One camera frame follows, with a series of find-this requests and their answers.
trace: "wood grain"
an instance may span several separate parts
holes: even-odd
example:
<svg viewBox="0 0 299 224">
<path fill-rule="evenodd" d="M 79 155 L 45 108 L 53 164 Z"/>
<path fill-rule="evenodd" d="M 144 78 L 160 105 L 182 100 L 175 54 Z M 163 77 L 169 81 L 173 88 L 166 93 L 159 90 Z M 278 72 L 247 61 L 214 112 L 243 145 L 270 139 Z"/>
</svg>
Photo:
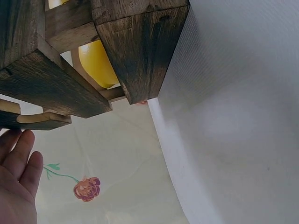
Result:
<svg viewBox="0 0 299 224">
<path fill-rule="evenodd" d="M 188 6 L 188 0 L 91 0 L 95 25 L 132 15 Z"/>
<path fill-rule="evenodd" d="M 108 90 L 102 90 L 100 93 L 103 97 L 109 100 L 109 102 L 114 102 L 126 98 L 125 93 L 120 86 Z"/>
<path fill-rule="evenodd" d="M 158 96 L 188 11 L 177 7 L 96 26 L 130 104 Z"/>
<path fill-rule="evenodd" d="M 90 0 L 71 0 L 45 13 L 46 40 L 59 53 L 98 40 Z"/>
<path fill-rule="evenodd" d="M 44 0 L 0 1 L 0 70 L 37 48 L 44 37 Z"/>
<path fill-rule="evenodd" d="M 37 18 L 43 17 L 39 9 L 44 13 L 42 1 L 7 2 L 9 7 L 0 8 L 6 21 L 5 35 L 0 36 L 4 49 L 0 64 L 5 65 L 0 67 L 0 93 L 84 118 L 112 110 L 110 103 L 44 40 L 44 35 L 39 35 L 42 25 Z M 7 8 L 14 11 L 7 14 Z"/>
<path fill-rule="evenodd" d="M 71 124 L 70 116 L 55 113 L 20 115 L 20 105 L 0 99 L 0 128 L 52 130 Z"/>
<path fill-rule="evenodd" d="M 60 115 L 63 115 L 63 116 L 68 116 L 68 114 L 65 114 L 63 112 L 54 111 L 54 110 L 43 107 L 43 113 L 46 113 L 46 112 L 51 112 L 51 113 L 56 113 L 56 114 L 60 114 Z"/>
</svg>

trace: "human hand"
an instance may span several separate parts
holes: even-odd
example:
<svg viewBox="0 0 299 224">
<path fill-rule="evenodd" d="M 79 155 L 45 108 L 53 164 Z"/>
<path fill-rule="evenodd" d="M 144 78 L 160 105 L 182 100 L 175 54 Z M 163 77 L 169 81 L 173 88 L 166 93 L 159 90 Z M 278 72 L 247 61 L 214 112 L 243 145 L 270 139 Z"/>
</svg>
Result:
<svg viewBox="0 0 299 224">
<path fill-rule="evenodd" d="M 0 224 L 37 223 L 35 196 L 43 156 L 33 152 L 28 160 L 34 140 L 30 130 L 9 130 L 0 136 Z"/>
</svg>

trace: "yellow fruit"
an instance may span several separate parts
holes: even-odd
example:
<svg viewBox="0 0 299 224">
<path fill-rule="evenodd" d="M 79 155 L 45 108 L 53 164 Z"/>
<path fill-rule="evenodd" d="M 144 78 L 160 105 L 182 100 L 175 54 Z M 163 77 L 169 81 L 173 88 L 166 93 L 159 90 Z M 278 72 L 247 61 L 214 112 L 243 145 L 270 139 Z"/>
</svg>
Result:
<svg viewBox="0 0 299 224">
<path fill-rule="evenodd" d="M 55 8 L 57 6 L 60 6 L 69 0 L 49 0 L 49 9 Z"/>
<path fill-rule="evenodd" d="M 102 87 L 119 83 L 101 41 L 79 47 L 80 62 L 85 71 Z"/>
</svg>

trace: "wooden crate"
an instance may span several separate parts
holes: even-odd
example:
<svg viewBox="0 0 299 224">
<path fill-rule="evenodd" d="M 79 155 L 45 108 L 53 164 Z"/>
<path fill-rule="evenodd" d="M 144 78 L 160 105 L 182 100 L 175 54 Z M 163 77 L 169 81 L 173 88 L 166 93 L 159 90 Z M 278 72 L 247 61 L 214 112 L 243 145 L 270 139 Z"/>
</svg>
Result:
<svg viewBox="0 0 299 224">
<path fill-rule="evenodd" d="M 24 117 L 0 101 L 0 127 L 51 130 L 69 115 L 92 117 L 158 96 L 186 16 L 188 0 L 0 0 L 0 94 L 47 108 Z M 78 61 L 78 47 L 101 40 L 121 84 L 105 90 Z M 74 68 L 60 53 L 71 50 Z"/>
</svg>

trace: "red object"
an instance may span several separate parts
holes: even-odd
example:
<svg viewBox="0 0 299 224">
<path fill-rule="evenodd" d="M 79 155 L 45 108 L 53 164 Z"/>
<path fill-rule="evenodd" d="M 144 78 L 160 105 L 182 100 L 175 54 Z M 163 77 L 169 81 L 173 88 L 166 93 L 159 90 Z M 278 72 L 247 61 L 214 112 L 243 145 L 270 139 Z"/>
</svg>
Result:
<svg viewBox="0 0 299 224">
<path fill-rule="evenodd" d="M 145 104 L 148 104 L 148 101 L 147 100 L 145 100 L 145 101 L 141 101 L 141 102 L 139 102 L 139 103 L 137 103 L 138 105 L 145 105 Z"/>
<path fill-rule="evenodd" d="M 89 202 L 100 194 L 100 180 L 97 177 L 84 179 L 74 186 L 74 195 L 84 202 Z"/>
</svg>

